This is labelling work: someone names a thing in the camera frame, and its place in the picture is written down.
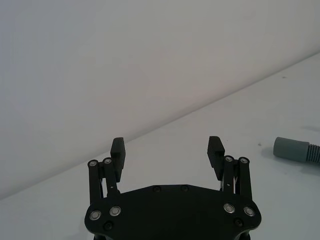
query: black linkage bar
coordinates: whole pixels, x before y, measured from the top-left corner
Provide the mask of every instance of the black linkage bar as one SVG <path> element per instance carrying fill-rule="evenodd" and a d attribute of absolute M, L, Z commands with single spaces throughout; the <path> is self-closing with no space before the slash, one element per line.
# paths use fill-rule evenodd
<path fill-rule="evenodd" d="M 106 181 L 107 197 L 118 195 L 114 161 L 107 157 L 103 160 L 104 177 Z"/>
<path fill-rule="evenodd" d="M 234 158 L 224 157 L 224 171 L 222 178 L 222 191 L 234 194 Z"/>
<path fill-rule="evenodd" d="M 88 162 L 89 168 L 89 191 L 90 191 L 90 204 L 103 197 L 101 179 L 99 176 L 99 162 L 91 160 Z"/>
<path fill-rule="evenodd" d="M 240 157 L 238 160 L 238 192 L 246 198 L 252 200 L 252 190 L 251 190 L 251 180 L 250 180 L 250 170 L 249 170 L 249 159 L 246 157 Z"/>

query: white table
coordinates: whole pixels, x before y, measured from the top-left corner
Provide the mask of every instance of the white table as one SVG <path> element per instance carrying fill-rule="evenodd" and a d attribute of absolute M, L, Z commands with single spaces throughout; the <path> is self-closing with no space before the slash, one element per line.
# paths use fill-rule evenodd
<path fill-rule="evenodd" d="M 319 238 L 320 167 L 276 158 L 272 148 L 277 136 L 320 144 L 320 54 L 128 142 L 120 191 L 153 184 L 218 189 L 209 136 L 220 136 L 226 154 L 251 160 L 262 214 L 252 240 Z M 88 181 L 83 163 L 3 199 L 1 239 L 92 240 L 84 226 Z"/>

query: white surface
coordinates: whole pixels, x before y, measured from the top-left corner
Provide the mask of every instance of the white surface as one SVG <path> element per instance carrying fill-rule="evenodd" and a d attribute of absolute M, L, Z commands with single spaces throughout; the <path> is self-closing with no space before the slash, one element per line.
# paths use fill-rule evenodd
<path fill-rule="evenodd" d="M 320 49 L 318 0 L 1 0 L 0 198 Z"/>
<path fill-rule="evenodd" d="M 320 167 L 275 158 L 272 147 L 277 136 L 320 144 L 319 76 L 320 54 L 127 143 L 120 191 L 153 184 L 218 189 L 206 153 L 209 136 L 217 135 L 226 154 L 251 160 L 262 214 L 251 239 L 318 239 Z M 88 181 L 82 163 L 3 199 L 1 238 L 92 240 L 84 226 Z"/>

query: black mounting plate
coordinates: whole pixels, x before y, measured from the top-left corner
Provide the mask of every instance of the black mounting plate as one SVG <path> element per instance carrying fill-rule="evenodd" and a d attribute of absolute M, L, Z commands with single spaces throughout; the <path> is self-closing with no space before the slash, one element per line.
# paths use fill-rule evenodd
<path fill-rule="evenodd" d="M 234 206 L 228 213 L 224 205 Z M 110 209 L 119 206 L 117 216 Z M 249 216 L 244 208 L 255 215 Z M 100 210 L 97 220 L 90 213 Z M 106 240 L 249 240 L 249 230 L 261 223 L 261 214 L 249 198 L 192 186 L 149 186 L 94 201 L 88 208 L 86 228 Z"/>

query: screw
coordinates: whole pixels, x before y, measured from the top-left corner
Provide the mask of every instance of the screw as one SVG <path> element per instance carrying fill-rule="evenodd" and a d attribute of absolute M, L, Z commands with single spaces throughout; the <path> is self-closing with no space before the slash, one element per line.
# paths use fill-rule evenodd
<path fill-rule="evenodd" d="M 113 217 L 118 216 L 121 213 L 121 208 L 119 206 L 113 206 L 109 213 Z"/>
<path fill-rule="evenodd" d="M 247 214 L 250 217 L 253 217 L 255 215 L 255 211 L 250 207 L 246 206 L 243 210 L 244 210 L 245 214 Z"/>
<path fill-rule="evenodd" d="M 230 203 L 226 203 L 225 205 L 223 205 L 223 208 L 229 214 L 233 214 L 236 211 L 235 207 Z"/>
<path fill-rule="evenodd" d="M 247 163 L 248 163 L 248 160 L 245 159 L 245 158 L 240 158 L 240 162 L 242 162 L 243 164 L 247 164 Z"/>
<path fill-rule="evenodd" d="M 189 187 L 187 185 L 182 185 L 181 186 L 181 191 L 188 192 L 189 191 Z"/>
<path fill-rule="evenodd" d="M 159 193 L 161 191 L 161 187 L 160 186 L 154 186 L 153 187 L 153 191 L 156 193 Z"/>
<path fill-rule="evenodd" d="M 225 157 L 225 160 L 226 160 L 227 162 L 232 162 L 232 161 L 233 161 L 232 157 L 230 157 L 230 156 L 226 156 L 226 157 Z"/>
<path fill-rule="evenodd" d="M 112 223 L 112 221 L 107 221 L 103 227 L 104 227 L 104 230 L 110 231 L 113 228 L 113 226 L 114 224 Z"/>
<path fill-rule="evenodd" d="M 111 163 L 112 161 L 111 161 L 111 159 L 110 158 L 107 158 L 106 160 L 104 160 L 104 163 L 105 164 L 109 164 L 109 163 Z"/>
<path fill-rule="evenodd" d="M 236 226 L 238 226 L 238 227 L 243 227 L 243 225 L 244 225 L 243 221 L 242 221 L 240 218 L 236 218 L 236 219 L 234 220 L 234 224 L 235 224 Z"/>
<path fill-rule="evenodd" d="M 90 167 L 93 167 L 93 166 L 95 166 L 95 165 L 97 165 L 97 162 L 96 162 L 96 161 L 91 161 L 91 162 L 89 162 L 89 166 L 90 166 Z"/>
<path fill-rule="evenodd" d="M 100 216 L 101 216 L 101 212 L 98 210 L 95 210 L 90 213 L 89 218 L 90 218 L 90 220 L 95 221 L 95 220 L 98 220 L 100 218 Z"/>

